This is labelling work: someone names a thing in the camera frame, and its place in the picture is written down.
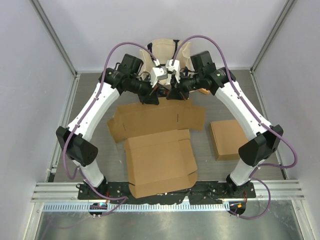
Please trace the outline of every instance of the wall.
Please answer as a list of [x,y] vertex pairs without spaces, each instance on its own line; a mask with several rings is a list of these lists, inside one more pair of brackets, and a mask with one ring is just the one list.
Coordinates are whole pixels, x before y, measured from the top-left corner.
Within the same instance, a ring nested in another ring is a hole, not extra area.
[[27,0],[0,7],[0,239],[21,240],[72,75]]
[[[256,71],[269,119],[281,124],[299,162],[288,170],[298,179],[315,226],[320,226],[320,1],[298,0]],[[279,148],[285,164],[292,153]]]
[[[286,0],[40,0],[57,35],[78,71],[101,71],[109,51],[120,42],[142,45],[158,38],[183,40],[207,35],[223,50],[230,67],[251,67]],[[211,50],[195,40],[192,53]],[[111,66],[125,53],[114,53]]]

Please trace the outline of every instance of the wooden floor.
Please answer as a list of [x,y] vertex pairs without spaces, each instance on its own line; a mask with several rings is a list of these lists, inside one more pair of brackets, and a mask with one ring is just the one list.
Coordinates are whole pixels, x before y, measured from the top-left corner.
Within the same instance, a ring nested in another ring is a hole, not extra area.
[[[248,70],[234,70],[232,72],[236,76],[236,79],[248,99],[257,108],[257,110],[261,112],[261,106],[258,101],[250,72]],[[100,74],[97,73],[81,74],[70,120],[73,120],[78,115],[93,93],[99,76]],[[206,108],[204,130],[202,132],[191,130],[191,144],[198,166],[198,180],[225,180],[226,176],[235,168],[238,161],[215,161],[213,143],[209,133],[209,125],[212,121],[230,120],[234,119],[234,117],[230,111],[211,94],[205,95],[200,92],[192,92],[190,94],[190,98],[195,105]],[[101,172],[106,176],[108,181],[127,181],[127,166],[123,144],[115,144],[108,131],[107,120],[113,117],[117,105],[130,104],[134,102],[138,102],[138,96],[130,92],[124,92],[103,116],[95,129],[91,140],[91,143],[99,150],[97,162]],[[266,162],[278,163],[275,155],[272,155]],[[69,159],[67,161],[67,166],[69,171],[73,173],[75,165]],[[283,179],[281,171],[274,167],[264,167],[258,170],[254,176],[262,180]],[[82,178],[78,174],[75,180],[70,181],[64,172],[63,161],[60,157],[54,181],[82,182]]]

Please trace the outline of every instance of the gray floor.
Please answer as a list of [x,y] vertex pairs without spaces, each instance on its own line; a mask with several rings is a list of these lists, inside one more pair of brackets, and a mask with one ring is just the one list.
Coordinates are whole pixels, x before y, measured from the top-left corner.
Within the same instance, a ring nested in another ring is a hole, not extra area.
[[[256,216],[267,201],[247,203],[246,216]],[[128,212],[101,219],[87,212],[44,212],[37,240],[302,240],[291,201],[272,201],[261,218],[245,220],[226,211]],[[59,229],[48,225],[69,227]]]
[[[246,94],[252,104],[261,112],[261,106],[258,101],[250,72],[248,70],[232,71],[236,76],[243,92]],[[93,90],[96,87],[100,74],[87,73],[80,76],[77,92],[74,99],[70,119],[73,120],[83,108]],[[193,153],[198,166],[198,180],[225,180],[226,176],[235,168],[237,160],[215,161],[213,143],[210,137],[209,125],[212,121],[234,119],[229,110],[214,96],[205,95],[200,92],[190,94],[195,105],[206,108],[205,129],[201,132],[191,131],[191,144]],[[99,149],[97,162],[101,172],[108,181],[127,181],[126,158],[121,144],[115,144],[107,127],[107,121],[112,118],[117,105],[130,104],[138,102],[138,96],[124,92],[108,109],[102,120],[98,124],[93,137],[92,144]],[[272,155],[268,163],[278,163],[275,155]],[[75,165],[68,160],[67,166],[70,172],[73,172]],[[259,170],[255,177],[262,180],[280,180],[283,179],[281,171],[277,168],[265,167]],[[70,182],[63,168],[62,158],[60,158],[57,171],[54,178],[55,182]],[[81,182],[82,178],[78,174],[73,182]]]

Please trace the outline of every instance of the robotic arm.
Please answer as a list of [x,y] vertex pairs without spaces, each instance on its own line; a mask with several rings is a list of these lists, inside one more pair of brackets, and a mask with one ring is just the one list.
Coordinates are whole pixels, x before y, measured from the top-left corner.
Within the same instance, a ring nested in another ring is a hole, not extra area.
[[[228,80],[226,69],[216,69],[208,51],[201,52],[191,57],[191,61],[195,70],[192,76],[185,76],[180,73],[179,61],[175,61],[172,65],[172,60],[168,60],[165,68],[161,68],[155,60],[157,67],[154,67],[150,73],[150,79],[142,79],[138,72],[141,69],[143,62],[129,54],[123,57],[121,63],[117,63],[116,69],[107,68],[104,81],[97,84],[93,95],[90,97],[87,104],[84,106],[79,115],[64,128],[60,126],[56,135],[61,148],[63,149],[71,129],[77,126],[74,135],[71,137],[67,147],[67,155],[73,162],[79,166],[96,190],[101,193],[106,193],[107,180],[100,172],[96,162],[98,149],[90,143],[93,132],[105,114],[110,105],[118,99],[124,91],[129,91],[138,94],[142,104],[158,105],[157,88],[159,84],[171,85],[171,90],[167,95],[167,99],[186,100],[189,98],[189,91],[197,89],[207,89],[217,96],[231,111],[233,116],[243,128],[248,143],[239,148],[240,160],[236,168],[230,175],[227,176],[228,193],[230,196],[242,193],[247,183],[251,179],[251,174],[256,166],[267,159],[278,147],[280,139],[275,137],[269,131],[266,131],[261,123],[258,122],[241,101],[231,83]],[[252,111],[259,117],[263,124],[270,126],[276,133],[282,136],[283,129],[279,126],[272,126],[270,122],[264,119],[255,107],[249,102],[243,94],[239,84],[236,82],[235,76],[229,72],[233,80],[233,84],[249,104]],[[90,112],[84,117],[81,124],[77,122],[88,106],[96,98],[96,93],[102,90]]]

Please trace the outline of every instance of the closed cardboard box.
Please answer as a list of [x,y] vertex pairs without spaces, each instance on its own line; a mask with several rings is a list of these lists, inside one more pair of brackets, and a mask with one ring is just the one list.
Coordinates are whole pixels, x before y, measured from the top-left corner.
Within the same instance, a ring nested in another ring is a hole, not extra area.
[[197,164],[189,129],[201,131],[205,109],[191,100],[159,99],[159,105],[117,107],[108,121],[116,143],[124,141],[129,189],[135,198],[191,188]]
[[238,149],[248,142],[237,120],[212,121],[210,132],[216,161],[238,160]]

